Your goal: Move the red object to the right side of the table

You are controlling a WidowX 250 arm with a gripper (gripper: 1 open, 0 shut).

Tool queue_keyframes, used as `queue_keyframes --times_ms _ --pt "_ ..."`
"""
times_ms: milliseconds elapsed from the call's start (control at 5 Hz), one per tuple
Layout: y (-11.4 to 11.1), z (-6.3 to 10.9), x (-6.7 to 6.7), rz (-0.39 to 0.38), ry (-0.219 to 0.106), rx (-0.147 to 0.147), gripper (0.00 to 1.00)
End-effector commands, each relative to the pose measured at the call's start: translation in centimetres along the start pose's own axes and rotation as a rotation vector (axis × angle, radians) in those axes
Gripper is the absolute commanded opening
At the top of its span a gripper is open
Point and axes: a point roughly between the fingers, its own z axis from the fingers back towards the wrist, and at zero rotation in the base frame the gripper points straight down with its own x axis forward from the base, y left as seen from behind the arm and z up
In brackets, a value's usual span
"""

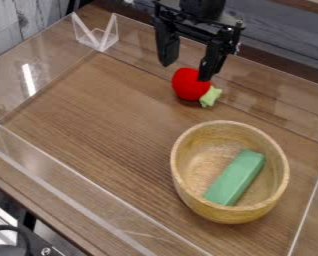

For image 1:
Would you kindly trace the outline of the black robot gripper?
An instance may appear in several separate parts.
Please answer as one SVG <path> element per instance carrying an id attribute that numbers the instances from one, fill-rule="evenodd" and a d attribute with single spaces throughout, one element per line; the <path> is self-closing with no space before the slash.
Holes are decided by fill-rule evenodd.
<path id="1" fill-rule="evenodd" d="M 243 20 L 225 13 L 225 0 L 153 0 L 152 3 L 160 64 L 166 67 L 176 61 L 180 36 L 208 43 L 197 80 L 209 81 L 221 69 L 227 51 L 231 54 L 237 51 L 240 33 L 245 29 Z"/>

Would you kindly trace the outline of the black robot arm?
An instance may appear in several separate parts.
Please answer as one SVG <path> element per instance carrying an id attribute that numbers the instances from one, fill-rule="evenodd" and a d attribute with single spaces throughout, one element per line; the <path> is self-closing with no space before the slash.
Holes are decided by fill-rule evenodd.
<path id="1" fill-rule="evenodd" d="M 153 0 L 152 24 L 160 64 L 178 57 L 180 38 L 205 45 L 197 80 L 209 81 L 220 72 L 228 54 L 239 48 L 244 22 L 224 13 L 225 0 Z"/>

